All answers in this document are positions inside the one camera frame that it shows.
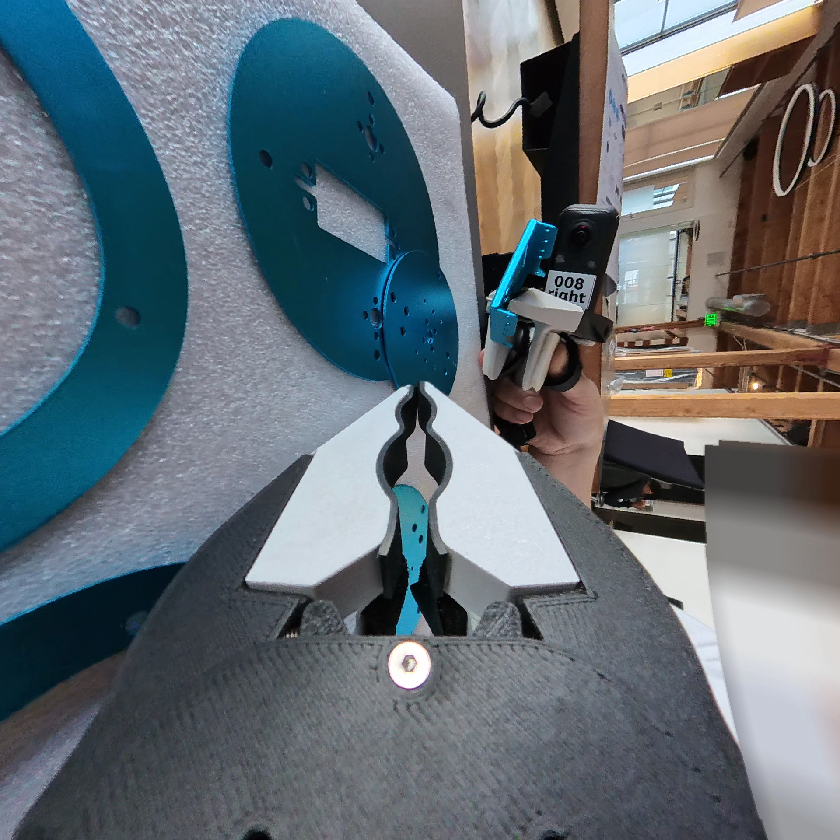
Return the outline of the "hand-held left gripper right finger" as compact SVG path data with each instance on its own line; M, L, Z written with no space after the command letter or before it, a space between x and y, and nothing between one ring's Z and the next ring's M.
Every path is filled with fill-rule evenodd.
M448 556L443 588L469 613L565 592L580 577L518 452L435 386L420 384L426 468L438 483L429 526Z

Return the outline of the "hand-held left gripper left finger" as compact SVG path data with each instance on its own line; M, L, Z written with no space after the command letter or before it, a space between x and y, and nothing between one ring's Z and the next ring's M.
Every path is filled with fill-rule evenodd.
M329 601L342 617L383 593L396 535L395 483L417 418L408 385L321 445L257 555L250 589Z

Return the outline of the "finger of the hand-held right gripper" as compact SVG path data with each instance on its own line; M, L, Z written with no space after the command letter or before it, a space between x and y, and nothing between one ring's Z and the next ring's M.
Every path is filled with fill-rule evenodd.
M525 290L518 295L520 317L560 317L561 313L567 313L569 317L581 317L583 309L542 290Z
M581 323L584 310L581 308L509 308L519 317L546 324L558 333L574 333Z

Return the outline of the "blue square metal bracket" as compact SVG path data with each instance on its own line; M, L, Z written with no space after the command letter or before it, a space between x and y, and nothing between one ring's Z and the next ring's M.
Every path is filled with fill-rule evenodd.
M499 344L511 348L518 328L519 316L508 305L522 290L528 275L544 278L542 262L551 257L558 228L532 219L525 227L518 246L505 268L497 289L489 298L485 345Z

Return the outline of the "small blue perforated disc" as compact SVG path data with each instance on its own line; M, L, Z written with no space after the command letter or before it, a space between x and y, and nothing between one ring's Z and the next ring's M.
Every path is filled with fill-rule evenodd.
M408 571L407 588L402 609L397 620L397 635L431 636L428 627L412 593L411 586L419 580L419 573L426 558L426 537L428 512L422 494L412 486L394 487L398 502L402 554Z
M430 382L449 394L458 363L455 302L436 259L399 255L383 295L385 361L397 386Z

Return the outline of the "person's right forearm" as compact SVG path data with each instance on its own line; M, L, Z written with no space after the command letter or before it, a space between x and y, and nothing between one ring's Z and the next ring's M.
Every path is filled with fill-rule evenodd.
M567 448L555 455L547 455L531 445L528 452L586 508L592 509L592 487L601 454L599 445Z

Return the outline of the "person's right hand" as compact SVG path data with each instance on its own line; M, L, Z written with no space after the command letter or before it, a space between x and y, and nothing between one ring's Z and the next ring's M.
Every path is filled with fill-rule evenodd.
M544 386L524 391L507 377L490 383L491 404L504 420L517 425L533 423L536 436L529 452L540 463L561 462L572 456L597 456L604 432L602 399L584 374L567 391Z

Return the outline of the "white printed poster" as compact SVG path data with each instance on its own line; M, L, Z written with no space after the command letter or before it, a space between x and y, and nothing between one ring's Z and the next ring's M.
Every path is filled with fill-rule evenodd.
M627 73L610 24L602 126L602 151L596 203L621 211L627 130Z

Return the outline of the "white table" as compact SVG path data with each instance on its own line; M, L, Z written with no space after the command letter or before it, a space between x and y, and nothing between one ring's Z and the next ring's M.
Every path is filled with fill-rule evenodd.
M650 434L680 440L689 455L704 455L706 446L720 441L789 445L772 426L754 418L624 417L617 422Z

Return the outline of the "large blue disc rectangular cutout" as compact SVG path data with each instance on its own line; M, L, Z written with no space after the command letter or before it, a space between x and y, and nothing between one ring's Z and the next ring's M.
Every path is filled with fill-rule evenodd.
M383 213L387 257L438 257L424 176L378 81L327 29L279 19L239 58L227 133L248 241L289 320L342 370L395 379L371 325L390 266L321 228L307 190L320 165Z

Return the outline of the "black desk frame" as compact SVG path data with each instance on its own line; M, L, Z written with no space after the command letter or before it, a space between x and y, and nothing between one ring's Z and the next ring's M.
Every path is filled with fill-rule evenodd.
M520 65L522 149L541 179L541 219L556 225L579 199L580 37Z

